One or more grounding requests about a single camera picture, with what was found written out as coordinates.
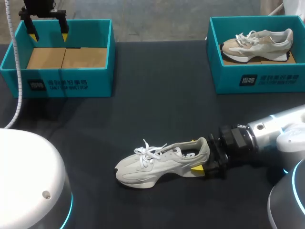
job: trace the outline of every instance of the sneaker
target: sneaker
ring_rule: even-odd
[[[287,61],[287,52],[293,43],[293,32],[270,32],[267,30],[251,31],[247,36],[236,35],[220,45],[222,53],[238,61],[248,62],[255,56],[261,56],[272,61]]]
[[[204,175],[191,168],[202,165],[209,159],[210,148],[205,138],[167,147],[166,144],[162,147],[149,146],[145,140],[144,142],[145,148],[135,149],[135,155],[123,159],[115,167],[115,176],[122,184],[149,188],[166,173],[176,173],[182,177]]]

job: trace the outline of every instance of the teal box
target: teal box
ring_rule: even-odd
[[[24,22],[16,30],[23,96],[44,97],[110,97],[115,62],[115,40],[111,20],[67,20],[69,33],[63,41],[57,20],[33,21],[38,35],[35,42]],[[35,47],[107,48],[105,67],[69,69],[26,69]],[[17,72],[12,42],[0,66],[0,72],[15,98],[18,97]]]
[[[224,65],[219,44],[250,31],[292,29],[296,63]],[[305,92],[305,26],[298,16],[210,18],[207,55],[218,94]]]

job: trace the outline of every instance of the concrete floor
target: concrete floor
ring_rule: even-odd
[[[259,0],[55,0],[67,19],[112,19],[116,41],[203,40],[212,16],[259,15]],[[23,0],[10,0],[14,28]],[[0,43],[9,43],[0,2]]]

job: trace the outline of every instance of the shoelace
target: shoelace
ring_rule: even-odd
[[[236,35],[236,41],[240,44],[240,45],[244,45],[247,43],[258,43],[259,42],[259,38],[257,37],[251,37],[251,34],[254,33],[255,31],[251,31],[249,32],[249,34],[247,36],[244,36],[243,33]]]
[[[134,150],[134,152],[136,154],[140,155],[141,168],[144,168],[144,167],[147,168],[148,163],[152,164],[154,159],[157,159],[157,160],[161,159],[161,157],[160,157],[162,155],[161,150],[167,145],[167,143],[165,145],[163,145],[162,147],[154,147],[154,146],[149,147],[149,145],[145,141],[145,139],[143,139],[143,141],[145,142],[145,148],[144,147],[136,148]]]

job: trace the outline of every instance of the dark tabletop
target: dark tabletop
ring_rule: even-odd
[[[7,45],[0,45],[0,60]],[[205,42],[117,43],[111,98],[24,100],[16,129],[60,152],[76,229],[269,229],[268,168],[242,166],[226,180],[170,177],[146,190],[119,186],[114,166],[143,146],[190,141],[304,103],[305,94],[216,95]],[[0,126],[17,101],[0,78]]]

